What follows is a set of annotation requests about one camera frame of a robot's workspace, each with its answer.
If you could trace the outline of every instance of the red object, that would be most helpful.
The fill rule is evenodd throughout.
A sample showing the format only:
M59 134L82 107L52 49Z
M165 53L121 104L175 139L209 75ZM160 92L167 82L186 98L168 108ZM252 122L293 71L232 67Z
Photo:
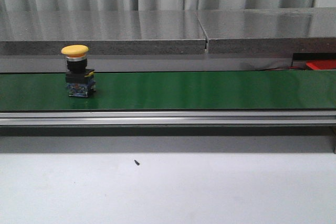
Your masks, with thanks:
M311 60L306 65L312 70L330 70L336 69L336 60Z

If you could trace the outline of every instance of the gray stone slab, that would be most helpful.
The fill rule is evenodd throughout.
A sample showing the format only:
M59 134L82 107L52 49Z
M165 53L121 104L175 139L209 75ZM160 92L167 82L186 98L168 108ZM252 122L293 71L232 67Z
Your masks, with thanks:
M336 52L336 8L200 10L217 53Z
M0 13L1 55L56 55L71 44L92 55L203 54L205 36L193 12Z

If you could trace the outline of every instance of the yellow mushroom button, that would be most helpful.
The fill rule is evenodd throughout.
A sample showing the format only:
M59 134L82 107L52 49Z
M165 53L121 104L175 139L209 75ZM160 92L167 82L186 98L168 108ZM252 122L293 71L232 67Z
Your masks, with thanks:
M68 57L81 57L85 55L85 53L89 51L89 48L84 45L72 45L63 47L61 53L67 55Z

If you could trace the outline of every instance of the metal frame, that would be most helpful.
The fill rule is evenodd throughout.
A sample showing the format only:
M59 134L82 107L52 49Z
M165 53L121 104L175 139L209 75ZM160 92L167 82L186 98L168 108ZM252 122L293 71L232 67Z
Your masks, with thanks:
M336 110L2 112L0 126L335 125Z

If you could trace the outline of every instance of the white floor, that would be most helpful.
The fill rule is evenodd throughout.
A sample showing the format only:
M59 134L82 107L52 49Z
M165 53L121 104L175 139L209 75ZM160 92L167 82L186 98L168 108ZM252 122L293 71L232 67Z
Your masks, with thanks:
M332 153L3 153L0 223L335 223L335 187Z

